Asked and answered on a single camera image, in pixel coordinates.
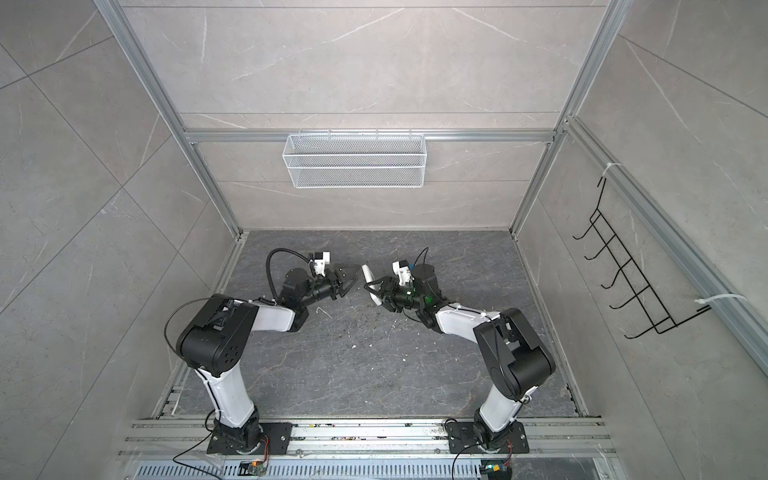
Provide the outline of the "white remote control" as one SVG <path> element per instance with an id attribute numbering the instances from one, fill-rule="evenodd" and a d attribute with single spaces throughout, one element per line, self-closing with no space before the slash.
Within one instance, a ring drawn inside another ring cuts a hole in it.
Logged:
<path id="1" fill-rule="evenodd" d="M 362 272 L 365 279 L 364 289 L 368 292 L 372 301 L 377 306 L 381 306 L 383 302 L 379 296 L 379 291 L 383 280 L 381 278 L 376 278 L 367 264 L 362 266 Z"/>

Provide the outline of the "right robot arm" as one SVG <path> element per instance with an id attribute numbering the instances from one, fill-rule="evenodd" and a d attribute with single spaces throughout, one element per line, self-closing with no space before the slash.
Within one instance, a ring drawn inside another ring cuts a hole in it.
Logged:
<path id="1" fill-rule="evenodd" d="M 393 273 L 380 278 L 367 265 L 362 272 L 364 288 L 375 304 L 394 313 L 413 311 L 428 329 L 463 338 L 479 348 L 492 387 L 474 415 L 464 448 L 491 452 L 519 440 L 520 410 L 556 371 L 552 354 L 526 316 L 517 308 L 491 311 L 449 299 L 442 294 L 430 264 L 396 261 Z"/>

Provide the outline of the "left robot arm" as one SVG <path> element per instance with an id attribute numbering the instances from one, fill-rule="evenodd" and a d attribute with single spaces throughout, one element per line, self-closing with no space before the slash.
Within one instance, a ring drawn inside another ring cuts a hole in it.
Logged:
<path id="1" fill-rule="evenodd" d="M 355 285 L 359 265 L 294 268 L 274 300 L 242 300 L 216 294 L 179 335 L 175 351 L 202 380 L 214 407 L 210 453 L 250 454 L 265 437 L 259 412 L 249 397 L 240 361 L 253 332 L 296 332 L 309 307 L 344 297 Z"/>

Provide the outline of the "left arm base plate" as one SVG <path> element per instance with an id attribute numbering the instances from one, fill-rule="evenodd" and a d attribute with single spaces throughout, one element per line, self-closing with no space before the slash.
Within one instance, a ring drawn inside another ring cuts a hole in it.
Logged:
<path id="1" fill-rule="evenodd" d="M 287 422 L 251 422 L 241 428 L 216 423 L 206 453 L 258 455 L 268 452 L 270 455 L 285 455 L 292 429 L 293 424 Z"/>

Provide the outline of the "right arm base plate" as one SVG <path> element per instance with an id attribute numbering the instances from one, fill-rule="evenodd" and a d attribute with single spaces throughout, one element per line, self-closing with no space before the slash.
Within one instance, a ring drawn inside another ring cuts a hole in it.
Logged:
<path id="1" fill-rule="evenodd" d="M 513 421 L 499 432 L 492 432 L 481 421 L 458 421 L 453 418 L 443 423 L 449 450 L 452 454 L 528 454 L 527 435 L 519 421 Z"/>

